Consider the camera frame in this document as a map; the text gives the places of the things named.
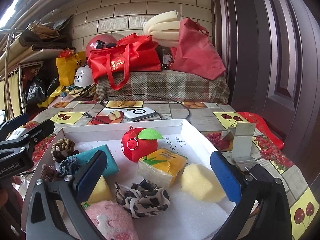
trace yellow sponge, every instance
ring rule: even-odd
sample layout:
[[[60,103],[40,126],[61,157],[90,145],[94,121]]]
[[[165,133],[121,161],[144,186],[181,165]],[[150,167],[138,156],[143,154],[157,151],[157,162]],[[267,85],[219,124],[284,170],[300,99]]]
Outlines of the yellow sponge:
[[[181,186],[200,201],[219,202],[226,195],[213,171],[201,164],[185,167]]]
[[[102,200],[113,200],[108,184],[103,176],[100,177],[96,186],[94,187],[87,203],[93,204]]]

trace yellow bag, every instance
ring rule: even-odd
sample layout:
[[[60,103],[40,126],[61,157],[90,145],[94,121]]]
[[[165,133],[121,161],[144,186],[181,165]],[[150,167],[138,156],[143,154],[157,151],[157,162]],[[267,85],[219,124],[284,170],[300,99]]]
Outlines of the yellow bag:
[[[57,89],[50,96],[48,96],[44,102],[37,104],[38,107],[48,107],[57,96],[61,95],[64,90],[66,90],[65,86],[58,86]]]
[[[85,63],[85,52],[81,51],[71,57],[58,57],[56,65],[59,72],[60,85],[70,86],[75,82],[76,70]]]

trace red helmet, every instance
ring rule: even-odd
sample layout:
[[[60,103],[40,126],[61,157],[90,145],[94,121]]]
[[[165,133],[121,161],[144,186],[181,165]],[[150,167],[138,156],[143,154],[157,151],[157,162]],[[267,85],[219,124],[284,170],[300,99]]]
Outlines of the red helmet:
[[[88,44],[86,45],[85,48],[85,56],[89,57],[90,55],[90,51],[96,49],[96,43],[97,41],[103,41],[104,45],[102,46],[102,48],[106,48],[108,44],[110,43],[115,43],[117,44],[117,40],[116,38],[112,37],[111,35],[108,34],[99,34],[97,36],[95,36],[94,38],[92,38]]]

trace curtain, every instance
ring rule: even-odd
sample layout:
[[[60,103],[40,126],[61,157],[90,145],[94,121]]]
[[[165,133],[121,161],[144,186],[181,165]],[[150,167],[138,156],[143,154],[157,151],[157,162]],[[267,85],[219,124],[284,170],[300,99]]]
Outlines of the curtain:
[[[21,114],[20,101],[19,101],[19,73],[17,71],[9,75],[9,90],[10,90],[10,99],[13,109],[14,117],[17,117]],[[0,110],[5,109],[5,98],[4,98],[4,80],[0,82]]]

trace plaid cushion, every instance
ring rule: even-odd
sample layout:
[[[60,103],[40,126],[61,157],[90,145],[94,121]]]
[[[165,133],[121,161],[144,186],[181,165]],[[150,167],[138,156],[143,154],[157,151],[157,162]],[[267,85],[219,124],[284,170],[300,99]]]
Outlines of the plaid cushion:
[[[116,84],[119,84],[124,74],[114,73]],[[129,81],[118,91],[113,90],[106,76],[99,78],[96,98],[103,100],[108,96],[131,94],[148,94],[174,99],[176,101],[227,103],[229,88],[224,77],[213,81],[197,75],[172,70],[160,72],[131,72]],[[156,98],[144,96],[114,97],[110,100],[146,100],[156,101]]]

